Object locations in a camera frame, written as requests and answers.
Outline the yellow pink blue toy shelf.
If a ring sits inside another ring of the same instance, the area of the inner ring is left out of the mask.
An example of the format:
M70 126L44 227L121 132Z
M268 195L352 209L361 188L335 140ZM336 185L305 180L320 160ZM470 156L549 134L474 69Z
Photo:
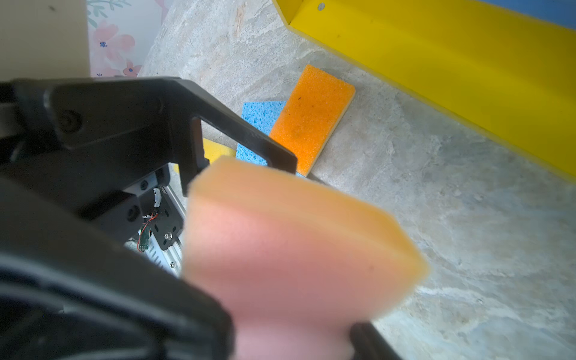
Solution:
M483 1L276 1L292 32L575 177L575 31Z

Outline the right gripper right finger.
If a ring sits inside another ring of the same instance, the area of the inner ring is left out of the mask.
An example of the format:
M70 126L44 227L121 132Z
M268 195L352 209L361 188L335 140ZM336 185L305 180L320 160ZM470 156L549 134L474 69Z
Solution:
M354 349L352 360L401 360L371 322L354 324L349 337Z

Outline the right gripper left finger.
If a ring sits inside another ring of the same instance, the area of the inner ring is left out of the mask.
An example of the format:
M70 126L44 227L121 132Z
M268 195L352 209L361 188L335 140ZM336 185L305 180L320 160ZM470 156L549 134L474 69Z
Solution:
M287 173L296 156L190 80L15 79L1 84L1 357L228 359L230 315L125 247L127 191L206 160L202 123Z

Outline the pink orange sponge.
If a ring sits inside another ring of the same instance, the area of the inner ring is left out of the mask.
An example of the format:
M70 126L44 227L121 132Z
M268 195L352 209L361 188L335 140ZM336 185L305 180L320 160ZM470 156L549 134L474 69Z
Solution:
M352 326L429 271L389 213L232 157L189 184L184 230L183 278L230 313L234 359L351 359Z

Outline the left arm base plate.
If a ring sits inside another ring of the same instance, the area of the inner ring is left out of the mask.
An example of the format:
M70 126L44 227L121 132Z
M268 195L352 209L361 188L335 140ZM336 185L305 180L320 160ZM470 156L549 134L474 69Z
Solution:
M142 226L136 236L136 248L144 252L154 238L162 251L179 240L184 226L184 211L170 186L158 186L144 195Z

